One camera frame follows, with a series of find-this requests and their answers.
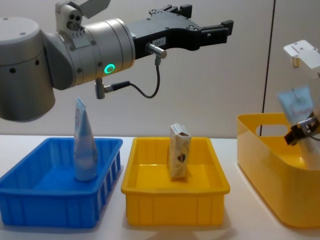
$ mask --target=white wall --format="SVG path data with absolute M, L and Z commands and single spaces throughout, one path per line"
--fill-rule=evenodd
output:
M 55 2 L 1 0 L 0 16 L 30 18 L 44 32 L 53 32 Z M 236 116 L 262 109 L 273 0 L 112 0 L 107 10 L 85 22 L 117 17 L 129 23 L 167 4 L 193 4 L 192 19 L 200 26 L 234 20 L 228 43 L 196 52 L 169 50 L 160 66 L 161 85 L 154 99 L 145 99 L 127 88 L 97 100 L 90 82 L 56 90 L 53 109 L 34 122 L 0 119 L 0 134 L 73 135 L 75 99 L 79 95 L 87 104 L 96 136 L 168 135 L 169 126 L 178 122 L 194 136 L 235 137 Z M 130 80 L 145 92 L 153 92 L 153 58 L 137 60 L 131 69 L 104 78 L 104 84 Z
M 320 82 L 311 81 L 302 69 L 292 68 L 283 51 L 285 45 L 302 39 L 320 48 L 319 10 L 318 0 L 276 0 L 265 112 L 282 112 L 279 92 L 307 84 L 319 89 Z

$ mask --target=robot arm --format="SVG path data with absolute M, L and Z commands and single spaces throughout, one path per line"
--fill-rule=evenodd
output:
M 302 68 L 312 79 L 320 80 L 320 54 L 317 48 L 306 40 L 301 40 L 289 44 L 283 49 L 290 56 L 294 68 Z M 306 120 L 291 127 L 290 132 L 284 136 L 286 143 L 295 145 L 301 139 L 314 138 L 314 135 L 320 134 L 319 119 L 320 109 L 319 106 L 316 106 Z
M 55 104 L 53 88 L 101 80 L 150 54 L 164 58 L 166 49 L 195 51 L 226 43 L 233 29 L 232 20 L 198 26 L 190 20 L 191 5 L 151 9 L 148 18 L 128 25 L 120 19 L 82 25 L 83 16 L 90 18 L 109 3 L 57 3 L 54 33 L 43 33 L 29 19 L 0 18 L 0 118 L 33 120 Z

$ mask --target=product package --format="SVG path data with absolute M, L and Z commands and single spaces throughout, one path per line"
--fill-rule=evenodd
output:
M 98 152 L 91 131 L 86 105 L 79 97 L 75 105 L 74 170 L 78 181 L 90 181 L 97 176 Z
M 291 126 L 306 120 L 314 109 L 308 86 L 278 94 L 278 100 Z M 311 138 L 298 141 L 301 157 L 308 169 L 320 169 L 320 142 Z
M 172 178 L 186 176 L 191 136 L 185 126 L 178 123 L 170 127 L 170 145 L 167 165 Z

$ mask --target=blue plastic basket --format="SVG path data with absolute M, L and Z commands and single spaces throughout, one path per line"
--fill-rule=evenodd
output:
M 121 169 L 121 139 L 95 138 L 98 176 L 75 179 L 74 139 L 48 138 L 0 178 L 4 224 L 92 228 Z

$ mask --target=white bracket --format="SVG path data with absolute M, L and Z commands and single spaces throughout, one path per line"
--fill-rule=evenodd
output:
M 73 42 L 74 49 L 90 44 L 82 18 L 91 18 L 106 9 L 111 0 L 62 0 L 55 5 L 57 32 L 63 32 Z
M 291 57 L 294 68 L 303 68 L 313 79 L 320 78 L 320 54 L 306 40 L 285 46 L 284 51 Z

